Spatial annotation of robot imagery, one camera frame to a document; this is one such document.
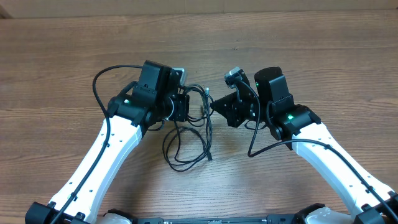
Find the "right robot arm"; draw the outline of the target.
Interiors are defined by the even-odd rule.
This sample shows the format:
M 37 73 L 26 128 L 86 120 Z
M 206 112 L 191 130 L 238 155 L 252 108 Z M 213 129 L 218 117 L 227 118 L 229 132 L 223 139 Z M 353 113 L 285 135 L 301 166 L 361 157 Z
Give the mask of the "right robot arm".
M 211 103 L 211 108 L 237 128 L 244 121 L 264 123 L 276 140 L 255 157 L 285 145 L 304 158 L 338 194 L 348 213 L 314 203 L 292 215 L 268 215 L 267 223 L 397 223 L 397 192 L 363 168 L 335 140 L 319 116 L 296 104 L 281 68 L 264 68 L 251 87 L 245 72 L 236 67 L 224 75 L 234 93 Z

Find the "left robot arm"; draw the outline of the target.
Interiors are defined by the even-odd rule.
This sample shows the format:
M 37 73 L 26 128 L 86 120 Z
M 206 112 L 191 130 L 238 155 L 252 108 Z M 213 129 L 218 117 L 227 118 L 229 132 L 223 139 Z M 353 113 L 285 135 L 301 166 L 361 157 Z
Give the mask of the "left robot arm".
M 108 106 L 101 130 L 70 177 L 44 205 L 34 202 L 26 223 L 95 223 L 104 196 L 121 165 L 155 123 L 183 121 L 188 99 L 178 90 L 186 79 L 183 68 L 147 60 L 137 81 L 127 84 Z

